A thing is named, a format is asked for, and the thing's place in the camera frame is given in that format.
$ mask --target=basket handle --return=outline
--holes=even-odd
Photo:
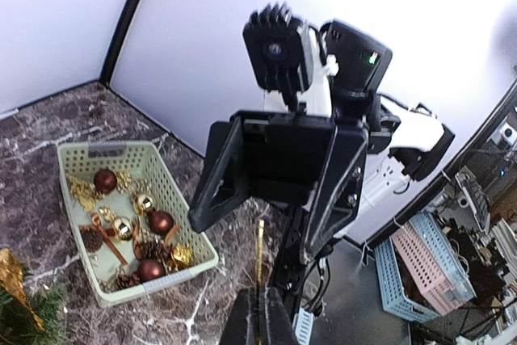
[[[113,158],[121,156],[126,150],[125,141],[105,141],[88,144],[88,158]]]

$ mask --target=light green basket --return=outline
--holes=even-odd
[[[190,280],[217,265],[219,257],[206,235],[196,234],[191,230],[187,219],[188,204],[170,176],[170,172],[154,144],[148,141],[69,143],[58,147],[57,157],[66,212],[82,264],[99,306],[118,305],[169,288]],[[120,262],[105,244],[95,253],[98,257],[97,260],[93,260],[91,258],[93,255],[86,251],[79,226],[91,225],[90,214],[86,213],[78,201],[71,196],[66,175],[73,175],[92,182],[95,173],[103,168],[127,171],[134,179],[148,179],[152,185],[153,197],[157,201],[157,208],[172,214],[174,220],[181,226],[178,235],[174,238],[174,243],[191,246],[194,250],[195,265],[193,267],[125,290],[111,293],[101,290],[98,280],[111,279],[120,266]],[[137,218],[128,194],[120,194],[115,190],[100,201],[96,209],[104,205],[109,206],[121,216],[133,220]],[[138,261],[132,250],[132,242],[115,242],[115,244],[129,263],[128,273],[136,270]]]

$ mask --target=robotic arm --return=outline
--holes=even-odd
[[[262,344],[287,344],[292,333],[279,341],[271,327],[304,313],[308,266],[332,252],[358,215],[427,177],[454,135],[422,104],[410,109],[377,94],[392,53],[345,23],[317,29],[275,5],[254,12],[243,36],[264,111],[239,111],[212,125],[189,221],[203,232],[251,196],[289,204],[270,287],[239,294],[223,335],[254,343],[248,334],[258,331]],[[364,181],[367,154],[385,149],[386,163]],[[261,315],[278,317],[277,324],[253,325]]]

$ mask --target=stacked plastic baskets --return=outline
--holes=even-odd
[[[435,311],[406,297],[393,247]],[[476,296],[449,241],[428,212],[414,216],[376,248],[376,265],[385,311],[409,321],[445,315]]]

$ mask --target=pink basket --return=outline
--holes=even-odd
[[[456,298],[455,286],[409,222],[391,238],[419,292],[440,315],[444,316],[464,304]]]

